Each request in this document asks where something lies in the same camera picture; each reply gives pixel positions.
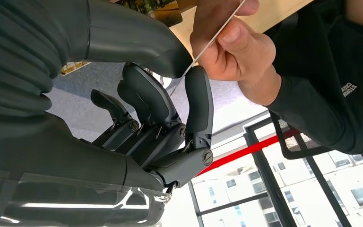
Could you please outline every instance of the fingernail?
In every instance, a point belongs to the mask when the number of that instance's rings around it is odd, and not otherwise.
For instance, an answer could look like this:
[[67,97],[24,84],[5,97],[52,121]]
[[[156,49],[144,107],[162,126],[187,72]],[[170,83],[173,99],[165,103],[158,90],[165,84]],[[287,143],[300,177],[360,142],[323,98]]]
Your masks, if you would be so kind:
[[232,43],[240,36],[241,32],[240,26],[236,25],[227,35],[225,35],[225,37],[223,37],[223,41],[226,43]]

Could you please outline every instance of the robotic hand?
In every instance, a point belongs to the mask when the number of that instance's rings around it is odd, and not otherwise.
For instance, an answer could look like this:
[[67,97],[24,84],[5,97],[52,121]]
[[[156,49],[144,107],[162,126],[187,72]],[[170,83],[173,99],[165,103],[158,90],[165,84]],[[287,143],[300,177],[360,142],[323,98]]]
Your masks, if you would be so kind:
[[[113,125],[93,143],[45,112],[52,78],[81,60],[129,62],[118,92],[141,126],[96,90]],[[139,65],[179,78],[191,62],[166,26],[104,0],[0,0],[0,226],[155,224],[172,189],[212,162],[213,103],[204,69],[192,68],[184,125]]]

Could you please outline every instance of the black shirt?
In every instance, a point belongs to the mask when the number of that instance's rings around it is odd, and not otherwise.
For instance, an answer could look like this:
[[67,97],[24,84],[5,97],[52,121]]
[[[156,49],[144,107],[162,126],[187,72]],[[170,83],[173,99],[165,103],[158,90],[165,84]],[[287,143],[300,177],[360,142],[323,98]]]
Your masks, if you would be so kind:
[[311,4],[288,43],[277,45],[282,76],[267,108],[321,145],[363,152],[363,26]]

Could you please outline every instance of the white string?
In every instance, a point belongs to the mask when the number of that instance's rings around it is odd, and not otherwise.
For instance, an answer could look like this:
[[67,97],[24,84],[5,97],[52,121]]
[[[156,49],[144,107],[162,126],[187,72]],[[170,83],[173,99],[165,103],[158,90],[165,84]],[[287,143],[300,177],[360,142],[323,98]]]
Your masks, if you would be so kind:
[[196,59],[193,61],[193,63],[186,69],[186,71],[183,73],[184,77],[187,72],[195,65],[195,63],[197,63],[198,59],[201,57],[201,55],[205,52],[205,50],[208,49],[208,47],[215,41],[215,39],[217,38],[217,36],[219,35],[219,33],[226,27],[227,23],[229,23],[229,21],[236,15],[237,11],[239,11],[239,9],[243,6],[243,4],[245,3],[246,0],[242,0],[242,2],[240,3],[240,5],[236,8],[236,10],[231,14],[231,16],[226,20],[226,22],[222,25],[222,27],[216,32],[216,34],[214,35],[214,37],[212,37],[212,39],[208,42],[208,44],[204,47],[204,49],[199,53],[199,55],[197,55]]

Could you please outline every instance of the red stripe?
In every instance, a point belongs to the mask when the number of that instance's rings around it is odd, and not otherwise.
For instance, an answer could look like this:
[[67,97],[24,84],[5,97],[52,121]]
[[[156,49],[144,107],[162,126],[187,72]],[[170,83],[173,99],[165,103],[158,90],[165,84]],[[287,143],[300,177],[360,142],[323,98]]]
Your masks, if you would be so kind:
[[[296,129],[291,129],[289,131],[286,131],[285,133],[283,133],[283,136],[285,138],[289,138],[293,135],[296,135],[300,133],[298,130]],[[242,150],[239,150],[233,154],[230,154],[226,157],[223,157],[223,158],[220,158],[216,161],[214,161],[210,166],[208,166],[208,168],[204,169],[201,173],[199,173],[197,176],[201,175],[201,174],[204,174],[208,171],[211,171],[215,168],[218,168],[218,167],[221,167],[229,162],[233,162],[234,160],[238,159],[238,158],[241,158],[243,156],[246,156],[248,154],[252,154],[252,153],[255,153],[257,151],[260,151],[261,149],[267,147],[267,146],[270,146],[274,143],[277,143],[279,141],[279,139],[277,138],[277,136],[274,136],[274,137],[271,137],[269,139],[266,139],[264,141],[261,141],[259,143],[255,143],[247,148],[244,148]]]

